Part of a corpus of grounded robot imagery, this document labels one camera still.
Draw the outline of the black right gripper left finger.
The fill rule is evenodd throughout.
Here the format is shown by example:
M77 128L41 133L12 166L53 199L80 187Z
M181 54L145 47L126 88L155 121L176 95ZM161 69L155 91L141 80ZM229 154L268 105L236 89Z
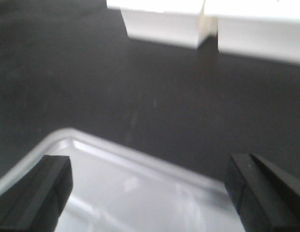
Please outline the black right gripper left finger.
M0 195L0 232L53 232L72 189L70 158L44 155Z

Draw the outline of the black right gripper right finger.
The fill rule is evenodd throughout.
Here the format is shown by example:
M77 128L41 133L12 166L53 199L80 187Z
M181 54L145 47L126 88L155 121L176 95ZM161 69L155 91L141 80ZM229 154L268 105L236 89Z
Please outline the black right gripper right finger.
M225 188L247 232L300 232L300 179L253 154L231 155Z

